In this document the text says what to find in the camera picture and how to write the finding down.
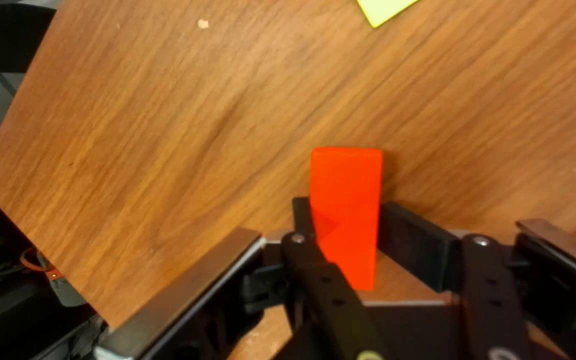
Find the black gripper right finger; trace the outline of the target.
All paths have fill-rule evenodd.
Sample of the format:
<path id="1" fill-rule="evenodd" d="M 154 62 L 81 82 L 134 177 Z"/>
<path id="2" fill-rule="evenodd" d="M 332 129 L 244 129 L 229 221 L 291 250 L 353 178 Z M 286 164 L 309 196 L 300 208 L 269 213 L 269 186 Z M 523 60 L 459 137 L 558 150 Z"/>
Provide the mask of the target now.
<path id="1" fill-rule="evenodd" d="M 377 248 L 434 293 L 458 298 L 469 360 L 531 358 L 516 282 L 493 238 L 455 237 L 400 205 L 383 205 Z"/>

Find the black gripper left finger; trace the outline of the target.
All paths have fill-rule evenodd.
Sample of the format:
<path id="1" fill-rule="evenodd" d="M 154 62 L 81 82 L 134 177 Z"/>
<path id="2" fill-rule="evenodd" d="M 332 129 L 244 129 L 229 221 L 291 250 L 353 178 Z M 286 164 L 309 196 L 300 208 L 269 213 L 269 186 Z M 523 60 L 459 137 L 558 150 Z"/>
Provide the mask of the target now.
<path id="1" fill-rule="evenodd" d="M 291 200 L 293 231 L 281 238 L 293 330 L 279 360 L 390 360 L 392 352 L 360 298 L 316 243 L 308 199 Z"/>

